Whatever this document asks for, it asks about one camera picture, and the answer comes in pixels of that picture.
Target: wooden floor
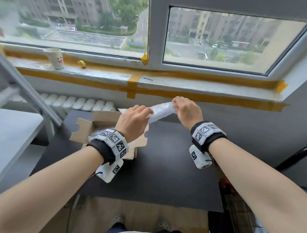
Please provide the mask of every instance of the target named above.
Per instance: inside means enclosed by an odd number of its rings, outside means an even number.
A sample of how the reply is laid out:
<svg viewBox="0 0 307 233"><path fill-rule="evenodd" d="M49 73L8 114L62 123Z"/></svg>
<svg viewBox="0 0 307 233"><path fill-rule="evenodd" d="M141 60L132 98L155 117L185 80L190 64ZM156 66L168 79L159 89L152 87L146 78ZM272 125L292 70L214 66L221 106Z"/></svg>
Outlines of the wooden floor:
<svg viewBox="0 0 307 233"><path fill-rule="evenodd" d="M61 209L41 233L65 233L69 208ZM183 233L208 233L208 213L203 210L163 206L103 197L88 197L80 210L73 210L70 233L105 233L112 219L122 214L128 231L156 232L160 218L172 230Z"/></svg>

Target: forearm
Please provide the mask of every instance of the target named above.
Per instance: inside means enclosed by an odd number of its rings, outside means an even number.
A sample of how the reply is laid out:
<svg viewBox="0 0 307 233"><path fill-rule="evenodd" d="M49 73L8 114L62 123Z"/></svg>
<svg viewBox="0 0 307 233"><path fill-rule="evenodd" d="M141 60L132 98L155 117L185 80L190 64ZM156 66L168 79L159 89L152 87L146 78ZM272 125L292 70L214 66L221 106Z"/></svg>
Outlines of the forearm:
<svg viewBox="0 0 307 233"><path fill-rule="evenodd" d="M86 147L0 195L1 232L39 232L103 163Z"/></svg>
<svg viewBox="0 0 307 233"><path fill-rule="evenodd" d="M269 232L305 232L307 194L294 182L225 138L209 152Z"/></svg>

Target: cardboard box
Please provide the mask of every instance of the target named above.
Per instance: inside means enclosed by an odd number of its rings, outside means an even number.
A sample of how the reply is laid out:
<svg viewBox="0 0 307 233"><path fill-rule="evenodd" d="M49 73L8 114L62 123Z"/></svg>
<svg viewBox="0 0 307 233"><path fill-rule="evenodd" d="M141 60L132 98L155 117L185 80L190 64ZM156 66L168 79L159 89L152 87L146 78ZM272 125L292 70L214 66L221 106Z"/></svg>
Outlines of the cardboard box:
<svg viewBox="0 0 307 233"><path fill-rule="evenodd" d="M92 112L93 121L85 120L82 118L78 118L77 125L79 126L79 130L77 132L73 132L70 140L74 142L83 143L83 147L88 143L88 136L90 136L96 127L108 127L115 126L120 112L110 112L110 111L94 111ZM144 147L147 145L147 138L145 138L144 134L142 134L138 139L134 142L129 143L129 152L123 157L123 159L134 159L137 155L137 148Z"/></svg>

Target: hand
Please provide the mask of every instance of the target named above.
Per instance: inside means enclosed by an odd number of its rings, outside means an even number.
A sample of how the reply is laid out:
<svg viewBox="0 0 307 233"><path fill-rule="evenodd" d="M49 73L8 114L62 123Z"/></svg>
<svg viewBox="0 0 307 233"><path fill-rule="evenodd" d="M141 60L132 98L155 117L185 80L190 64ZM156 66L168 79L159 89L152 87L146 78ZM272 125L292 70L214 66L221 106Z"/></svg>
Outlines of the hand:
<svg viewBox="0 0 307 233"><path fill-rule="evenodd" d="M120 115L115 130L124 134L127 143L132 142L144 133L149 114L153 114L150 108L135 105Z"/></svg>
<svg viewBox="0 0 307 233"><path fill-rule="evenodd" d="M177 96L172 102L179 120L188 130L191 131L196 123L204 120L200 107L188 98Z"/></svg>

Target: person's left hand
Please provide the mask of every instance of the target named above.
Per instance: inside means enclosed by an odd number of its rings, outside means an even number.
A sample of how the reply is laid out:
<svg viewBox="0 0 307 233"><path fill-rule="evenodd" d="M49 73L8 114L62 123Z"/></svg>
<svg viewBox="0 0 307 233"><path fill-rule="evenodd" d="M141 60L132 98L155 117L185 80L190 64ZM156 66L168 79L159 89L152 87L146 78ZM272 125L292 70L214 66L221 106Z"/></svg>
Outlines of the person's left hand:
<svg viewBox="0 0 307 233"><path fill-rule="evenodd" d="M127 143L132 142L144 133L149 114L153 114L150 108L135 105L119 117L115 130L124 134Z"/></svg>

